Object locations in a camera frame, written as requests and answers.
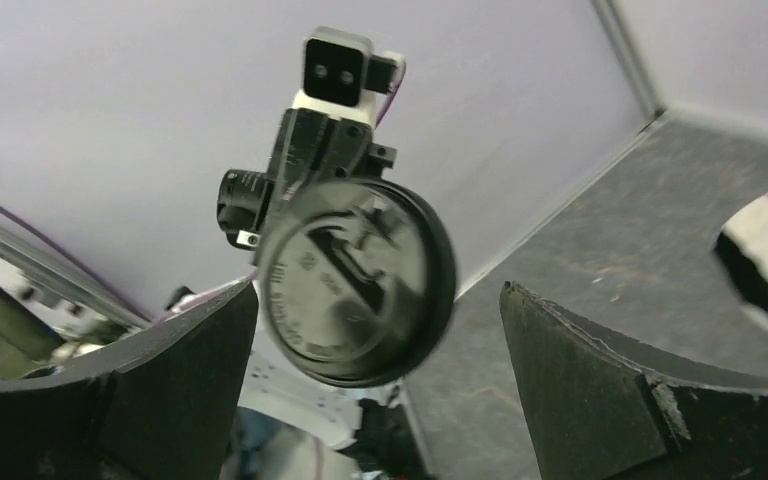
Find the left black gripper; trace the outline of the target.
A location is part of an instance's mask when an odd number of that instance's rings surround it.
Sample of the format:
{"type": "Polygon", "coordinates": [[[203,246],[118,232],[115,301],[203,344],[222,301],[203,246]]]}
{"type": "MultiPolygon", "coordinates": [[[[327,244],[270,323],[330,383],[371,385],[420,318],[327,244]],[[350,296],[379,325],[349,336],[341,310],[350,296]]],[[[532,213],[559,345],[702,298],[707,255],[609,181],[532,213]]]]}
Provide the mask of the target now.
{"type": "Polygon", "coordinates": [[[397,150],[378,144],[373,128],[354,120],[337,120],[310,109],[284,112],[267,178],[273,182],[271,206],[287,192],[332,178],[379,178],[396,161],[397,150]]]}

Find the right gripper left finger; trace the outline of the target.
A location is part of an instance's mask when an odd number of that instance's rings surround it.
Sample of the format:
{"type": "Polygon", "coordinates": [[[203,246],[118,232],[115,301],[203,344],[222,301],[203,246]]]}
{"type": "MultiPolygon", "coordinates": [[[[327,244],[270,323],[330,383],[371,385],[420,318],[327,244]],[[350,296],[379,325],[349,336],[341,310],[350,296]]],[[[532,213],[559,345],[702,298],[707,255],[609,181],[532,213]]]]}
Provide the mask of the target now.
{"type": "Polygon", "coordinates": [[[242,283],[161,324],[0,380],[0,479],[216,479],[258,316],[242,283]]]}

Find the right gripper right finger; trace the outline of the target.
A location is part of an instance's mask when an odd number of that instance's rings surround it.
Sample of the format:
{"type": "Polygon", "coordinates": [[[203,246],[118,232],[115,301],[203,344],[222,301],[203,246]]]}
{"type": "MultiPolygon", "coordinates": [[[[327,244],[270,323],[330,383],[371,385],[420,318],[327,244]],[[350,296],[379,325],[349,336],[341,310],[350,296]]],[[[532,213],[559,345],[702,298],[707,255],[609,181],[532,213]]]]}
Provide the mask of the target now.
{"type": "Polygon", "coordinates": [[[499,308],[545,479],[768,479],[768,378],[663,351],[508,281],[499,308]]]}

